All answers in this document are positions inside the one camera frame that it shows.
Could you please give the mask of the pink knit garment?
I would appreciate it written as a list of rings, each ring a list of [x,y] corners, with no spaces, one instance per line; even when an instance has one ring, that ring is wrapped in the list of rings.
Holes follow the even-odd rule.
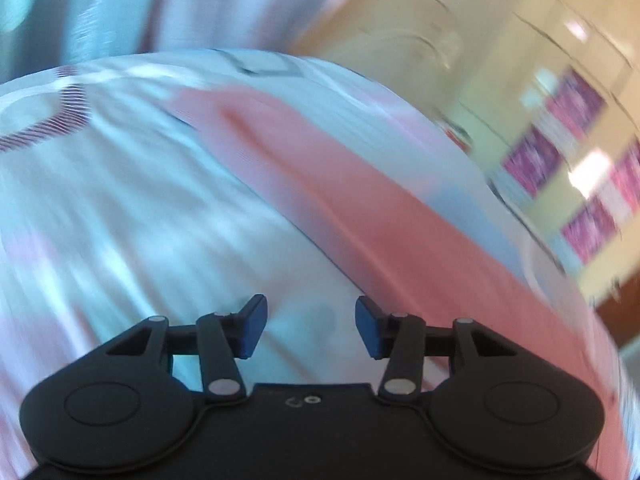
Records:
[[[379,306],[433,324],[475,318],[590,385],[605,412],[590,463],[628,476],[618,403],[582,338],[503,264],[274,96],[188,89],[168,110]]]

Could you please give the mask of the right purple wall calendar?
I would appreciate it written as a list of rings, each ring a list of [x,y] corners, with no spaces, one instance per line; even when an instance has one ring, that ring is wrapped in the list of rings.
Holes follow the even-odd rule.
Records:
[[[568,70],[548,99],[546,110],[575,139],[582,140],[605,107],[605,99],[576,70]]]

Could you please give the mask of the cream wardrobe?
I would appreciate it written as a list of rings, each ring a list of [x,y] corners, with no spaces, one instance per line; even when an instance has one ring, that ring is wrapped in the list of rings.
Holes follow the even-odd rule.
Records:
[[[295,51],[460,127],[471,158],[589,301],[637,271],[639,0],[348,0]],[[605,99],[582,140],[546,110],[568,70]],[[535,197],[502,166],[532,127],[562,156]]]

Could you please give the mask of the purple wall calendar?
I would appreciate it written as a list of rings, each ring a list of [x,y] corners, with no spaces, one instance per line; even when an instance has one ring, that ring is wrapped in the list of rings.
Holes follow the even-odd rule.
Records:
[[[605,99],[576,70],[568,70],[548,99],[546,110],[575,139],[582,140],[605,107]]]
[[[554,144],[537,128],[532,127],[502,166],[528,196],[535,197],[561,162],[561,153]]]

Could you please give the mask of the brown wooden door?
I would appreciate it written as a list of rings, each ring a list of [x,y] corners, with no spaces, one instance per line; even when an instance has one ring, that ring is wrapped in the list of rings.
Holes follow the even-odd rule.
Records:
[[[630,344],[639,335],[639,282],[614,287],[597,314],[618,348]]]

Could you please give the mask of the patterned bed sheet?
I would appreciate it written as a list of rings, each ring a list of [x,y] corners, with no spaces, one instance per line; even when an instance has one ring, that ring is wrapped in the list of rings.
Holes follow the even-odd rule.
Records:
[[[142,54],[1,88],[1,474],[35,466],[18,411],[40,380],[153,315],[190,324],[269,301],[249,384],[377,384],[358,288],[163,102],[246,84],[287,102],[504,264],[585,343],[624,432],[597,465],[639,474],[639,398],[576,284],[484,174],[390,90],[340,66],[249,50]]]

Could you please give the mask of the left purple wall calendar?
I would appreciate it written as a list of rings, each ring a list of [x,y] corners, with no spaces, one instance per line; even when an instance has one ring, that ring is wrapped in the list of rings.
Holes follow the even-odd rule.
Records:
[[[561,162],[561,153],[554,144],[537,128],[532,127],[502,166],[528,196],[535,197]]]

